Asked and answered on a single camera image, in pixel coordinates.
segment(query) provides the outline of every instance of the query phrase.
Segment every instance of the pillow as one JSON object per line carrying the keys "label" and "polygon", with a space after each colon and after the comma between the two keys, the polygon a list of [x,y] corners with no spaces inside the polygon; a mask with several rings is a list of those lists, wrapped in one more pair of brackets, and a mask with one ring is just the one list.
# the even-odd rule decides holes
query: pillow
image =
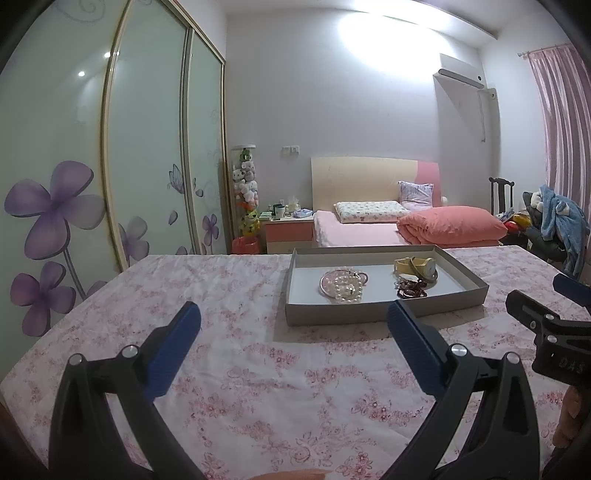
{"label": "pillow", "polygon": [[432,205],[427,205],[421,202],[401,202],[400,204],[411,213],[422,212],[423,210],[429,210],[429,208],[433,208]]}
{"label": "pillow", "polygon": [[335,205],[340,223],[396,223],[409,210],[398,202],[339,202]]}
{"label": "pillow", "polygon": [[414,202],[421,205],[433,206],[433,183],[418,185],[409,181],[399,181],[400,203]]}

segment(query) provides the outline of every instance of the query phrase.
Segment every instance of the purple pillow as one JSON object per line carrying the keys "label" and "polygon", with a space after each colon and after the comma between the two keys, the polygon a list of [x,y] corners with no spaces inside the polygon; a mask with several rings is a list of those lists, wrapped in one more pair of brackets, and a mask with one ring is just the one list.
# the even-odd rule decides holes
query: purple pillow
{"label": "purple pillow", "polygon": [[413,202],[427,208],[433,207],[433,183],[419,185],[409,181],[399,181],[398,185],[400,185],[400,203],[402,205]]}

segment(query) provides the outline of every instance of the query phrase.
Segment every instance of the nightstand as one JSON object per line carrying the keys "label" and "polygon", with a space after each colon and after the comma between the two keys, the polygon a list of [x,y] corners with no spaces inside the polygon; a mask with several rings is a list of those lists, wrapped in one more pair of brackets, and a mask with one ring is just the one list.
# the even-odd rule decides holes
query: nightstand
{"label": "nightstand", "polygon": [[270,255],[290,254],[294,248],[311,248],[314,239],[314,217],[261,222],[261,239]]}

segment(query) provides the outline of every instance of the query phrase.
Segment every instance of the sliding wardrobe door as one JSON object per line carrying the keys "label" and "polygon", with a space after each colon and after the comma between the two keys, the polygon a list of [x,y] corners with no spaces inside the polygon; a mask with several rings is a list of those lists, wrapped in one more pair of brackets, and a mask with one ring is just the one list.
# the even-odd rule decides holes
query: sliding wardrobe door
{"label": "sliding wardrobe door", "polygon": [[222,64],[193,34],[188,92],[189,165],[196,178],[194,212],[202,254],[227,254],[222,148]]}
{"label": "sliding wardrobe door", "polygon": [[119,273],[99,131],[125,5],[54,2],[0,74],[0,378]]}
{"label": "sliding wardrobe door", "polygon": [[132,0],[117,53],[106,142],[112,211],[124,267],[148,254],[187,254],[181,159],[187,29],[158,0]]}

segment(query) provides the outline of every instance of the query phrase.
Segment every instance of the ceiling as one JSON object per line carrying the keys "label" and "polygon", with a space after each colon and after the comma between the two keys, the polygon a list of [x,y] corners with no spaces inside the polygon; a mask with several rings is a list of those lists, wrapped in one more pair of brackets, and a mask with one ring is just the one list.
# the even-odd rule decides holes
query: ceiling
{"label": "ceiling", "polygon": [[421,14],[423,5],[430,4],[451,15],[445,21],[439,19],[434,25],[426,25],[441,31],[466,44],[480,48],[491,41],[511,20],[542,9],[537,0],[217,0],[228,14],[269,11],[285,8],[339,8],[354,11],[380,13],[386,16],[413,21],[398,15],[393,9],[397,4],[413,4],[418,8],[414,15]]}

